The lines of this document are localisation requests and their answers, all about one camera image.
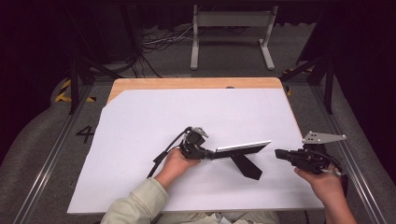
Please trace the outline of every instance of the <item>beige sleeve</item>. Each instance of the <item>beige sleeve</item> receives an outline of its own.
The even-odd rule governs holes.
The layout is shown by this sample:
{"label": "beige sleeve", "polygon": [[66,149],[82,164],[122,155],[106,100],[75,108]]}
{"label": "beige sleeve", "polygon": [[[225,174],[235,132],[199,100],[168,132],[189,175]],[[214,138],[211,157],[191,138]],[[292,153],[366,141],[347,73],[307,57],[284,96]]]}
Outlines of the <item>beige sleeve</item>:
{"label": "beige sleeve", "polygon": [[168,194],[157,180],[146,179],[129,197],[111,204],[102,223],[149,224],[163,210],[168,199]]}

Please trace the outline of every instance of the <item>white board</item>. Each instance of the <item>white board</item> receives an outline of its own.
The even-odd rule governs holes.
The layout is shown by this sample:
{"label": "white board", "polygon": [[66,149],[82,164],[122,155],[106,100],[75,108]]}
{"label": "white board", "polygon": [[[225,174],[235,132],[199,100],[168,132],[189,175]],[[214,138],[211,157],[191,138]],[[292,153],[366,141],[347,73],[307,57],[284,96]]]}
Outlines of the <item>white board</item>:
{"label": "white board", "polygon": [[231,159],[203,161],[170,188],[164,212],[323,207],[290,163],[276,158],[275,149],[302,147],[282,89],[136,90],[103,109],[67,212],[106,212],[147,177],[152,161],[188,126],[204,128],[209,138],[202,147],[213,151],[272,143],[247,156],[262,169],[259,181],[242,176]]}

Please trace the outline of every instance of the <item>metal stand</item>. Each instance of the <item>metal stand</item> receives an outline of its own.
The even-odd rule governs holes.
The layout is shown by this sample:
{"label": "metal stand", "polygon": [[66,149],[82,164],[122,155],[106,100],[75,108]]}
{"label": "metal stand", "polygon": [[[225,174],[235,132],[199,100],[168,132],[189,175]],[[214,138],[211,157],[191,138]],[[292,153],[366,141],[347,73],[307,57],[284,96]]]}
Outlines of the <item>metal stand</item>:
{"label": "metal stand", "polygon": [[79,104],[79,91],[78,91],[78,77],[81,78],[82,83],[84,85],[92,85],[95,81],[94,76],[90,70],[90,67],[94,67],[98,71],[102,72],[103,74],[117,78],[122,78],[117,73],[114,73],[101,64],[98,64],[88,58],[84,57],[76,57],[70,65],[70,79],[71,79],[71,98],[72,98],[72,106],[70,109],[69,114],[72,115]]}
{"label": "metal stand", "polygon": [[332,114],[332,82],[334,77],[334,64],[332,62],[332,59],[325,57],[317,58],[313,61],[307,62],[297,67],[296,69],[283,75],[279,79],[282,82],[287,81],[312,66],[315,67],[309,75],[307,82],[311,86],[317,86],[323,79],[324,75],[327,74],[325,83],[324,104],[326,106],[327,112],[329,114]]}
{"label": "metal stand", "polygon": [[198,69],[199,26],[265,26],[265,37],[259,39],[260,48],[267,68],[274,70],[275,66],[267,45],[275,22],[276,12],[277,7],[273,7],[271,11],[198,11],[198,7],[195,5],[192,19],[191,70]]}

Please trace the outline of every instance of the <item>printed number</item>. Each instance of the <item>printed number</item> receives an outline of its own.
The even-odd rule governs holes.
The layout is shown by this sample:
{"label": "printed number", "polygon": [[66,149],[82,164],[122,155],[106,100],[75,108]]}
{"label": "printed number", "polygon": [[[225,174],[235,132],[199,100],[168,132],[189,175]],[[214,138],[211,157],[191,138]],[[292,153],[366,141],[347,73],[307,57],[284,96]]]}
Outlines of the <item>printed number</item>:
{"label": "printed number", "polygon": [[76,133],[76,135],[85,136],[84,144],[86,144],[87,141],[88,141],[88,138],[90,137],[90,135],[94,135],[94,134],[95,134],[95,133],[91,133],[91,130],[92,130],[92,127],[91,127],[91,126],[87,126],[87,127],[85,127],[83,130],[81,130],[81,131],[79,131],[78,133]]}

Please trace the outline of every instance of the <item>white stand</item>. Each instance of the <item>white stand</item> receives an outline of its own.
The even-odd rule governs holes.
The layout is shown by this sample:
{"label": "white stand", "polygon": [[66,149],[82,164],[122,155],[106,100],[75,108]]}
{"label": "white stand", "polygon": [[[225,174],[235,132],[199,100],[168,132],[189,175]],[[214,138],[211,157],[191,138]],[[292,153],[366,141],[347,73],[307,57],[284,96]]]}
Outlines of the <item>white stand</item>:
{"label": "white stand", "polygon": [[267,68],[274,70],[275,66],[267,45],[276,18],[276,12],[277,7],[273,7],[271,11],[198,11],[195,5],[192,19],[191,70],[198,69],[199,26],[265,26],[265,37],[259,40],[260,48],[262,49],[262,55],[264,56]]}

